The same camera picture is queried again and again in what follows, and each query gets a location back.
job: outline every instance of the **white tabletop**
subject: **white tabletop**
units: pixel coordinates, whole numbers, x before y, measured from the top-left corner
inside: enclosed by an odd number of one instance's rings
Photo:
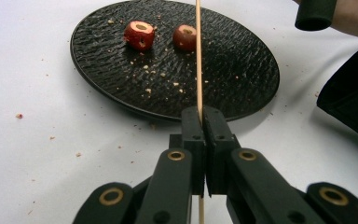
[[[0,223],[71,223],[101,185],[136,186],[151,176],[169,135],[181,132],[178,123],[117,105],[74,69],[75,27],[115,2],[0,1]],[[358,50],[358,37],[297,30],[290,0],[201,4],[250,29],[279,64],[276,97],[229,123],[241,145],[262,152],[298,189],[326,181],[358,197],[358,134],[316,106],[325,82]],[[197,216],[194,200],[193,223]],[[224,196],[205,200],[206,223],[229,221]]]

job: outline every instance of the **black plate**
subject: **black plate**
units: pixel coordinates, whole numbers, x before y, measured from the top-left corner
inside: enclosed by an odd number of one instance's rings
[[[197,104],[196,53],[177,50],[172,32],[182,23],[196,26],[195,14],[193,5],[161,0],[103,7],[75,28],[72,59],[83,78],[110,99],[142,114],[180,120],[184,108]],[[135,20],[157,27],[153,48],[143,54],[123,41],[126,25]],[[280,80],[278,65],[256,35],[205,8],[201,35],[205,105],[234,120],[273,98]]]

